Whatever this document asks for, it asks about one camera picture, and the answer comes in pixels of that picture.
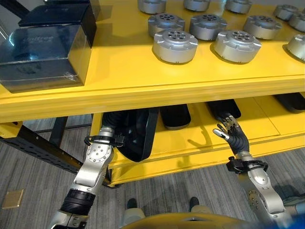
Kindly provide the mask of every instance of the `yellow shelf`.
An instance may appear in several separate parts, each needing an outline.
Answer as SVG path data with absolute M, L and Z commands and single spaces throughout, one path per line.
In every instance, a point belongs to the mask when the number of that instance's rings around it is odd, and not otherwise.
M 275 40 L 248 64 L 218 59 L 211 42 L 199 41 L 194 59 L 185 65 L 159 61 L 147 32 L 149 15 L 135 0 L 103 0 L 84 86 L 11 94 L 0 85 L 0 122 L 101 113 L 170 104 L 304 91 L 304 64 L 283 45 L 297 33 L 286 22 Z M 272 15 L 275 6 L 252 6 L 248 15 Z M 186 20 L 198 15 L 183 8 L 182 0 L 168 0 L 167 12 Z M 242 29 L 247 15 L 211 3 L 207 13 L 223 15 L 227 29 Z
M 238 122 L 250 142 L 253 156 L 266 156 L 305 146 L 305 112 L 292 114 L 272 96 L 235 100 L 242 117 Z M 125 158 L 117 149 L 109 168 L 112 185 L 189 169 L 218 165 L 232 156 L 228 144 L 212 130 L 217 121 L 205 103 L 188 104 L 192 121 L 178 131 L 165 129 L 159 118 L 150 157 L 140 163 Z M 95 114 L 92 126 L 99 126 Z

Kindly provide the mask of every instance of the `silver cylindrical part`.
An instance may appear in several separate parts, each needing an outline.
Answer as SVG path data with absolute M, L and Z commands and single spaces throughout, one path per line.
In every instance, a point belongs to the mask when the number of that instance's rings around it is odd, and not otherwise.
M 273 15 L 282 20 L 288 21 L 293 13 L 297 12 L 298 8 L 292 5 L 277 5 Z
M 166 0 L 138 0 L 138 9 L 144 13 L 157 14 L 165 12 Z
M 209 8 L 210 0 L 184 0 L 183 5 L 188 10 L 206 11 Z
M 160 13 L 149 17 L 148 19 L 148 34 L 154 37 L 155 33 L 163 30 L 174 29 L 183 31 L 185 20 L 170 13 Z
M 220 32 L 214 43 L 214 50 L 226 60 L 246 63 L 255 57 L 261 46 L 254 36 L 234 30 Z
M 247 18 L 244 31 L 261 39 L 273 39 L 282 25 L 273 18 L 264 15 L 254 15 Z
M 252 6 L 249 0 L 228 0 L 225 8 L 234 13 L 247 13 Z
M 287 50 L 297 58 L 305 61 L 305 35 L 296 35 L 286 45 Z
M 152 50 L 163 61 L 186 63 L 193 59 L 198 40 L 184 31 L 164 30 L 154 35 Z
M 296 30 L 305 32 L 305 13 L 301 13 L 301 12 L 294 13 L 288 23 L 291 27 L 295 28 Z
M 201 40 L 213 41 L 226 26 L 227 22 L 222 17 L 214 14 L 198 15 L 191 18 L 190 34 Z

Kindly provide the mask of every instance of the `metal frame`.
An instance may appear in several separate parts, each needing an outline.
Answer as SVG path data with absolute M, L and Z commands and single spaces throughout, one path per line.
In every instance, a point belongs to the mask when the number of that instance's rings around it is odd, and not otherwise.
M 16 137 L 0 138 L 0 141 L 49 164 L 77 174 L 82 162 L 57 145 L 49 142 L 30 129 L 22 126 Z
M 16 0 L 0 0 L 0 5 L 8 9 L 19 18 L 23 18 L 30 11 Z
M 56 118 L 55 120 L 49 142 L 51 142 L 52 144 L 58 147 L 61 146 L 61 140 L 62 140 L 63 132 L 66 127 L 67 120 L 68 120 L 67 116 L 59 117 Z
M 49 141 L 38 135 L 37 132 L 31 131 L 27 127 L 21 125 L 22 123 L 12 123 L 13 127 L 16 126 L 16 130 L 13 129 L 14 131 L 12 131 L 10 125 L 7 124 L 5 126 L 6 128 L 3 130 L 6 131 L 5 133 L 10 134 L 6 134 L 5 136 L 11 137 L 0 137 L 0 141 L 39 160 L 47 162 L 73 174 L 77 174 L 82 166 L 82 162 L 60 149 L 67 120 L 67 116 L 56 118 L 53 129 L 47 130 L 52 131 Z M 111 175 L 112 170 L 107 168 L 103 185 L 114 188 L 114 185 L 111 185 Z

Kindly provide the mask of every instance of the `gray carpet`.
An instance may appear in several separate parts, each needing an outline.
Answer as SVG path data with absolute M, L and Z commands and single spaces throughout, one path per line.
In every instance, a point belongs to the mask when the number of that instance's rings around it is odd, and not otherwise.
M 62 149 L 82 160 L 84 137 L 90 127 L 66 130 Z M 48 139 L 50 133 L 41 136 Z M 305 193 L 305 149 L 261 158 L 269 163 L 268 174 L 282 198 Z M 25 189 L 19 208 L 0 210 L 0 229 L 44 229 L 60 208 L 74 175 L 13 149 L 0 145 L 0 204 L 7 191 Z M 214 213 L 257 221 L 246 194 L 234 173 L 225 165 L 202 168 L 123 184 L 102 187 L 91 210 L 88 229 L 115 229 L 126 202 L 136 198 L 147 216 L 186 212 L 197 196 Z

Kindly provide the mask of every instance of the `shoe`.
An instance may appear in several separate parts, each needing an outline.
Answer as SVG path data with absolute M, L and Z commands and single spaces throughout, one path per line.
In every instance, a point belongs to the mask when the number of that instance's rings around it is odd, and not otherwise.
M 190 212 L 195 205 L 199 205 L 199 200 L 197 197 L 192 197 L 190 200 Z
M 137 200 L 135 198 L 131 198 L 128 200 L 127 202 L 127 209 L 131 209 L 131 208 L 137 208 Z

